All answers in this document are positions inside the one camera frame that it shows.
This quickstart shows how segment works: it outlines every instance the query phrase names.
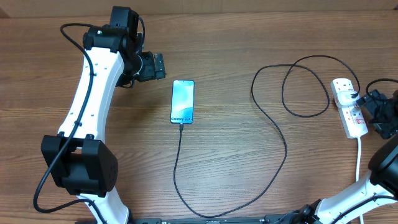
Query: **white power strip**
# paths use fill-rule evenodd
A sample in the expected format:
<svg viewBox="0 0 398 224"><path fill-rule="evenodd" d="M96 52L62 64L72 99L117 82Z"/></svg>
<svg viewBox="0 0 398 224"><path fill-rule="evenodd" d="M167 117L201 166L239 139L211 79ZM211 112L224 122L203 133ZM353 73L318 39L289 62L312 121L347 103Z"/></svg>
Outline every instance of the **white power strip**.
<svg viewBox="0 0 398 224"><path fill-rule="evenodd" d="M337 78L331 82L330 86L336 102L338 102L337 94L339 92L354 91L353 84L347 78ZM344 108L339 107L338 112L347 138L354 139L368 133L361 108L355 102Z"/></svg>

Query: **white cable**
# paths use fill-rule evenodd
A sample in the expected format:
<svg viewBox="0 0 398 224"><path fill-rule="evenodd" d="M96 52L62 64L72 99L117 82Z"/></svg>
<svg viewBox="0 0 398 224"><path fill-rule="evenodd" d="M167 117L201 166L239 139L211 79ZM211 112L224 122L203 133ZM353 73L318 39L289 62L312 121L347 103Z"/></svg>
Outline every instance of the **white cable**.
<svg viewBox="0 0 398 224"><path fill-rule="evenodd" d="M358 155L356 157L355 182L359 180L359 165L361 164L361 151L362 151L361 137L358 137L357 140L358 140ZM359 216L359 221L361 222L361 224L364 224L362 215Z"/></svg>
<svg viewBox="0 0 398 224"><path fill-rule="evenodd" d="M140 68L139 71L138 71L137 73L135 73L134 75L139 74L139 72L141 72L141 70L142 70L142 66L144 66L144 62L142 61L141 56L140 56L140 55L137 55L137 56L141 59L141 68Z"/></svg>

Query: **black bracket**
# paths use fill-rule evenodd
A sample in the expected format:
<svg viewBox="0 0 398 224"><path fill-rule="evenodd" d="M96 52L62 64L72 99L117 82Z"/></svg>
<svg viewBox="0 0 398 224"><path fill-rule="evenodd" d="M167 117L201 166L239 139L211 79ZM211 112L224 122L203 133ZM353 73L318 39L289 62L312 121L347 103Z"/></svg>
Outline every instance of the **black bracket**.
<svg viewBox="0 0 398 224"><path fill-rule="evenodd" d="M378 90L369 94L376 99L387 100ZM364 109L366 121L374 126L383 139L389 139L398 133L398 96L388 101L377 101L364 95L356 103Z"/></svg>
<svg viewBox="0 0 398 224"><path fill-rule="evenodd" d="M100 140L72 138L64 155L55 164L51 175L58 187L71 195L94 194L105 197L118 177L118 160ZM49 166L67 138L44 136L42 154Z"/></svg>

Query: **power plug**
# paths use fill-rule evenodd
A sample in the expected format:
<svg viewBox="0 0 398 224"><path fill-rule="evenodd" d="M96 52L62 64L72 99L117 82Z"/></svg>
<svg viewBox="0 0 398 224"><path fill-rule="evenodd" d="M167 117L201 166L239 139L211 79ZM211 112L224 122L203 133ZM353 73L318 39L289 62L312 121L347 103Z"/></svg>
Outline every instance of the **power plug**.
<svg viewBox="0 0 398 224"><path fill-rule="evenodd" d="M356 98L351 97L356 93L352 82L347 78L337 78L330 86L347 138L354 139L368 133L361 108L356 104L359 95Z"/></svg>

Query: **power cord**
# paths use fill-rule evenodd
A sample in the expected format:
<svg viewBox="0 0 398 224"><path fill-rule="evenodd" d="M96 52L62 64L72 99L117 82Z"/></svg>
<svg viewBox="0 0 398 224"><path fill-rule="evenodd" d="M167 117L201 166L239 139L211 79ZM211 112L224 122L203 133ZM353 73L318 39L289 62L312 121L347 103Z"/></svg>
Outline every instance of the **power cord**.
<svg viewBox="0 0 398 224"><path fill-rule="evenodd" d="M361 165L361 151L362 151L361 136L357 137L357 140L358 140L358 155L356 158L355 182L359 181L359 167ZM364 224L363 215L359 216L359 222L360 224Z"/></svg>
<svg viewBox="0 0 398 224"><path fill-rule="evenodd" d="M269 187L271 186L271 184L274 182L275 178L278 176L279 171L281 170L281 168L283 167L283 165L284 165L284 163L285 163L285 160L286 160L286 157L287 157L287 143L286 143L286 140L285 140L284 135L282 134L282 131L280 130L280 128L278 127L278 125L276 124L276 122L275 122L275 121L274 121L274 120L273 120L273 119L260 107L260 105L259 105L258 102L256 101L256 99L255 99L255 97L254 97L254 92L253 92L254 82L256 81L256 78L257 78L258 74L259 74L263 69L265 69L265 68L271 68L271 67L290 67L290 68L289 68L289 71L286 73L286 76L285 76L284 81L283 81L283 83L282 83L282 104L283 104L283 106L285 107L285 109L286 109L290 114L292 114L292 115L294 115L294 116L298 116L298 117L301 117L301 118L312 118L312 117L318 116L318 115L324 113L324 112L328 109L328 107L329 107L329 105L330 105L329 93L328 93L328 91L327 91L325 85L323 84L323 82L320 80L320 78L318 77L318 75L317 75L314 71L312 71L311 69L309 69L309 68L307 68L307 67L304 67L304 66L302 66L302 65L297 65L297 63L298 63L299 61L304 60L304 59L307 59L307 58L313 58L313 57L325 57L325 58L330 58L330 59L333 59L333 60L336 60L336 61L342 63L342 64L353 74L353 76L355 77L355 79L356 79L356 81L357 81L357 84L358 84L358 93L356 93L356 94L353 95L352 97L355 98L355 97L359 94L359 91L360 91L361 87L360 87L360 84L359 84L359 80L358 80L357 76L355 75L354 71L353 71L347 64L345 64L343 61L341 61L341 60L338 59L338 58L332 57L332 56L328 56L328 55L311 55L311 56L307 56L307 57L304 57L304 58L300 58L300 59L298 59L298 60L297 60L295 63L293 63L293 64L268 65L268 66L264 66L264 67L260 68L260 69L257 71L257 73L255 74L255 76L254 76L254 78L253 78L253 81L252 81L252 83L251 83L251 96L252 96L253 102L256 104L256 106L260 109L260 111L261 111L265 116L267 116L267 118L272 122L272 124L273 124L273 125L276 127L276 129L278 130L278 132L279 132L279 134L280 134L280 136L281 136L281 138L282 138L284 147L285 147L285 155L284 155L284 158L283 158L282 162L280 163L279 168L277 169L277 171L276 171L275 175L273 176L273 178L271 179L271 181L268 183L267 187L266 187L257 197L255 197L254 199L252 199L252 200L250 200L249 202L245 203L244 205L241 205L241 206L239 206L239 207L237 207L237 208L234 208L234 209L229 210L229 211L227 211L227 212L223 212L223 213L218 214L218 215L202 215L202 214L200 214L200 213L194 211L194 209L192 209L192 208L186 203L186 201L185 201L185 200L183 199L183 197L181 196L180 191L178 190L177 183L176 183L176 180L175 180L175 173L176 173L176 170L177 170L178 157L179 157L179 155L180 155L181 139L182 139L182 131L183 131L183 124L180 124L180 140L179 140L179 142L178 142L177 158L175 159L175 165L174 165L174 171L173 171L173 181L174 181L175 191L177 192L178 196L180 197L180 200L182 201L182 203L183 203L192 213L194 213L194 214L196 214L196 215L198 215L199 217L202 217L202 218L217 218L217 217L221 217L221 216L223 216L223 215L229 214L229 213L231 213L231 212L235 212L235 211L237 211L237 210L239 210L239 209L241 209L241 208L244 208L244 207L246 207L246 206L252 204L253 202L255 202L257 199L261 198L261 197L267 192L267 190L269 189ZM321 112L319 112L319 113L316 113L316 114L312 114L312 115L301 115L301 114L294 113L293 111L291 111L291 110L288 109L288 107L286 106L285 101L284 101L284 87L285 87L286 79L287 79L287 77L289 76L289 74L290 74L290 72L291 72L291 70L292 70L293 67L298 67L298 68L306 69L306 70L308 70L309 72L311 72L311 73L317 78L317 80L318 80L319 83L321 84L323 90L325 91L326 98L327 98L327 100L328 100L327 106L326 106L326 108L325 108L323 111L321 111Z"/></svg>
<svg viewBox="0 0 398 224"><path fill-rule="evenodd" d="M76 121L74 122L75 125L71 131L71 133L69 134L69 137L67 138L67 140L65 141L65 144L61 147L61 150L59 151L59 153L57 154L57 156L55 156L54 160L51 162L51 164L49 165L49 168L47 168L47 171L45 171L42 180L40 181L40 183L38 184L35 194L33 196L33 206L34 208L41 213L51 213L51 212L55 212L58 210L61 210L63 208L69 207L71 205L74 205L76 203L80 203L80 202L86 202L88 203L88 206L92 206L95 210L95 212L97 213L98 218L101 220L102 223L106 224L106 220L103 218L100 210L98 209L98 207L95 205L93 200L90 199L78 199L78 200L74 200L68 203L65 203L63 205L57 206L55 208L51 208L51 209L44 209L44 208L40 208L37 201L39 198L39 194L40 191L42 190L42 187L45 183L45 181L47 180L47 177L50 175L52 169L54 168L55 164L58 162L58 160L60 160L61 155L64 155L64 152L67 150L67 147L70 143L70 141L72 140L73 136L76 133L77 128L80 126L80 121L81 118L83 117L83 113L85 111L85 108L87 106L87 102L88 102L88 98L90 97L90 93L91 93L91 89L93 87L93 80L94 80L94 68L93 68L93 62L91 61L90 57L88 56L87 52L84 50L84 48L82 46L80 46L76 41L74 41L72 38L70 38L64 31L63 29L65 27L70 27L70 26L82 26L82 27L95 27L93 25L90 24L81 24L81 23L70 23L70 24L64 24L60 27L60 31L62 33L62 35L68 39L74 46L76 46L81 52L83 52L83 54L85 55L88 65L90 66L90 81L88 83L88 87L87 87L87 93L85 96L85 99L83 101L83 104L81 106L79 115L76 119Z"/></svg>
<svg viewBox="0 0 398 224"><path fill-rule="evenodd" d="M331 224L336 224L339 220L341 220L344 216L348 215L349 213L351 213L352 211L356 210L357 208L362 207L363 205L366 205L367 203L371 202L371 201L376 201L377 199L391 199L391 200L397 200L395 197L392 196L385 196L385 195L375 195L371 198L366 199L365 201L355 205L354 207L348 209L347 211L345 211L344 213L340 214Z"/></svg>

